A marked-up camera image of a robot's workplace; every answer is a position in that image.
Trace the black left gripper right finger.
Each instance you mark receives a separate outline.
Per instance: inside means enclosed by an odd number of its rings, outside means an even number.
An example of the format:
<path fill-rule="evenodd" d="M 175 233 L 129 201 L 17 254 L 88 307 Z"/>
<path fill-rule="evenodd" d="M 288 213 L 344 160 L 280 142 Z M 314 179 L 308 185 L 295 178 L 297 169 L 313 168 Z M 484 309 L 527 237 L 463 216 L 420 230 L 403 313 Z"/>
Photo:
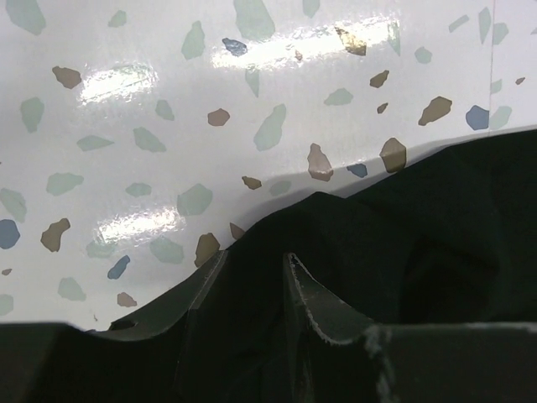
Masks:
<path fill-rule="evenodd" d="M 381 324 L 284 257 L 296 402 L 533 402 L 532 322 Z"/>

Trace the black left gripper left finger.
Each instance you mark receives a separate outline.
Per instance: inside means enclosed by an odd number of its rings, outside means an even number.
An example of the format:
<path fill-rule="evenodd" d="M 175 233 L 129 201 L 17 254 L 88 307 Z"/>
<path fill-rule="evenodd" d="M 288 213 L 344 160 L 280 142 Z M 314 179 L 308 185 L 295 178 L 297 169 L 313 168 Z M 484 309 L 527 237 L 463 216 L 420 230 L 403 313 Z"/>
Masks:
<path fill-rule="evenodd" d="M 187 280 L 106 331 L 60 322 L 2 325 L 1 400 L 178 400 L 198 310 L 226 262 L 227 252 L 216 252 Z"/>

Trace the black t shirt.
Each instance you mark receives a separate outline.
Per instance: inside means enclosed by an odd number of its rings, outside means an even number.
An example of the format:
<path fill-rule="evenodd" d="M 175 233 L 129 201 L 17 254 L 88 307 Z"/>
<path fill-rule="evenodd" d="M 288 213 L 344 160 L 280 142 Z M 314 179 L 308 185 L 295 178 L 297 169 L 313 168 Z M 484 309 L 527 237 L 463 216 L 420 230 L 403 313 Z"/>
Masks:
<path fill-rule="evenodd" d="M 197 313 L 184 402 L 296 402 L 284 257 L 381 324 L 536 326 L 536 133 L 452 146 L 355 195 L 252 226 Z"/>

